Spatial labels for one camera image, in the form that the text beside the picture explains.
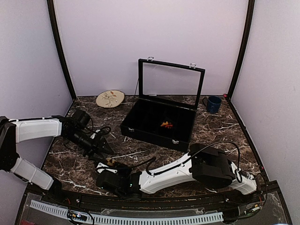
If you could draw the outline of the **brown tan argyle sock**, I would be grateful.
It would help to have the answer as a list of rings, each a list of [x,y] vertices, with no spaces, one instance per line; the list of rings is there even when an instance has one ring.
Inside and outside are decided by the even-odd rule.
[[[115,162],[116,161],[113,158],[110,158],[110,157],[106,158],[106,163],[108,166],[114,166]]]

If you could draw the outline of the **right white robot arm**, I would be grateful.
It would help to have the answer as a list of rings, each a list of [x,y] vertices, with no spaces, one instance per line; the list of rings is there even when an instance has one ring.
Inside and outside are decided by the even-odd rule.
[[[213,144],[205,146],[195,143],[181,158],[156,169],[150,169],[155,161],[146,161],[146,169],[132,172],[133,168],[115,163],[99,163],[96,186],[128,200],[139,201],[142,194],[156,192],[181,183],[197,181],[212,189],[230,187],[240,191],[239,199],[250,203],[257,196],[258,185],[255,176],[240,169],[228,155]]]

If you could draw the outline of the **red yellow black argyle sock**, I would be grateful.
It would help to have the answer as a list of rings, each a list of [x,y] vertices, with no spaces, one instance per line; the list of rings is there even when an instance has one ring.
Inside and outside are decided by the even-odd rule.
[[[167,128],[167,129],[172,129],[173,128],[173,124],[171,122],[168,122],[168,121],[162,122],[162,124],[160,126],[162,128]]]

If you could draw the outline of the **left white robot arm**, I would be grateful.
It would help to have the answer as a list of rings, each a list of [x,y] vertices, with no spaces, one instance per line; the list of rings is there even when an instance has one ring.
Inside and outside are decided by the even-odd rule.
[[[16,145],[20,142],[44,137],[61,136],[83,149],[83,156],[96,160],[95,155],[103,153],[114,154],[105,135],[110,127],[103,127],[98,132],[89,129],[91,117],[83,110],[76,110],[71,117],[52,116],[37,119],[10,120],[5,116],[0,118],[0,168],[8,173],[35,184],[48,191],[48,197],[55,204],[66,201],[66,193],[61,190],[59,180],[37,168],[34,164],[20,157]]]

